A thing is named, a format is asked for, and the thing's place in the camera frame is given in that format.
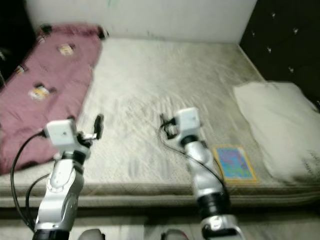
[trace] white wall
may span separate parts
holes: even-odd
[[[257,0],[26,0],[33,26],[88,22],[111,36],[238,43]]]

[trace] bed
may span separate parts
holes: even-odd
[[[264,81],[236,44],[169,42],[108,38],[93,72],[77,121],[91,132],[104,114],[102,139],[84,164],[80,207],[158,207],[194,205],[186,160],[163,148],[157,139],[159,114],[199,109],[201,133],[210,148],[241,145],[258,183],[229,183],[234,206],[288,206],[313,203],[320,187],[289,185],[272,178],[250,126],[241,115],[232,88]],[[49,173],[53,162],[15,174],[22,200],[30,184]],[[45,182],[35,186],[31,206],[38,206]],[[0,176],[0,207],[14,206],[10,176]]]

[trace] black headboard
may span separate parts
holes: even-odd
[[[320,0],[258,0],[240,46],[268,81],[289,81],[320,108]]]

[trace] black cable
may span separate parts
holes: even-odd
[[[32,228],[31,223],[29,222],[28,218],[24,215],[24,213],[22,212],[19,202],[18,202],[18,197],[17,197],[17,192],[16,192],[16,188],[15,188],[15,167],[17,164],[17,161],[20,157],[21,152],[23,151],[23,149],[25,148],[25,146],[34,138],[36,137],[40,137],[40,136],[44,136],[44,132],[38,132],[34,135],[32,135],[31,137],[29,137],[24,144],[20,147],[18,153],[16,154],[13,163],[12,163],[12,167],[10,170],[10,183],[11,183],[11,193],[12,193],[12,197],[13,197],[13,201],[14,201],[14,205],[16,210],[18,211],[20,217],[22,218],[23,222],[27,225],[28,228],[31,229],[31,231],[34,232],[34,229]]]
[[[26,212],[26,217],[28,218],[29,220],[29,223],[31,224],[32,226],[32,229],[35,229],[35,226],[36,226],[36,223],[33,219],[33,217],[31,216],[31,212],[30,212],[30,204],[29,204],[29,198],[30,198],[30,194],[31,194],[31,191],[33,189],[33,187],[38,183],[40,182],[41,180],[47,178],[50,174],[46,174],[44,176],[41,176],[39,177],[37,180],[35,180],[31,186],[28,188],[28,191],[26,191],[26,194],[25,194],[25,212]]]
[[[181,155],[183,155],[184,157],[186,157],[186,158],[188,158],[188,159],[191,159],[193,162],[199,164],[201,167],[203,167],[203,168],[206,169],[208,172],[210,172],[215,178],[218,179],[218,181],[219,181],[220,184],[222,185],[223,190],[224,190],[225,193],[227,194],[227,193],[228,193],[228,190],[227,190],[227,187],[226,187],[226,185],[225,185],[225,183],[224,183],[223,172],[222,172],[222,169],[221,169],[221,167],[219,166],[217,160],[216,160],[215,158],[213,158],[214,161],[217,163],[217,165],[218,165],[218,167],[219,167],[219,170],[220,170],[220,172],[221,172],[222,178],[220,178],[220,177],[219,177],[216,173],[214,173],[210,168],[208,168],[206,165],[204,165],[202,162],[198,161],[198,160],[195,159],[194,157],[189,156],[189,155],[186,154],[184,151],[181,151],[181,150],[179,150],[179,149],[177,149],[177,148],[174,148],[174,147],[168,145],[168,144],[161,138],[161,131],[162,131],[162,129],[163,129],[167,124],[169,124],[169,123],[168,123],[168,122],[165,122],[165,123],[161,124],[160,127],[159,127],[159,129],[158,129],[157,136],[158,136],[160,142],[161,142],[166,148],[172,150],[172,151],[175,152],[175,153],[181,154]]]

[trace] pink blanket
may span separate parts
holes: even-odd
[[[78,117],[101,49],[99,27],[53,26],[0,92],[0,174],[10,171],[21,145],[52,120]],[[49,161],[48,139],[33,139],[16,170]]]

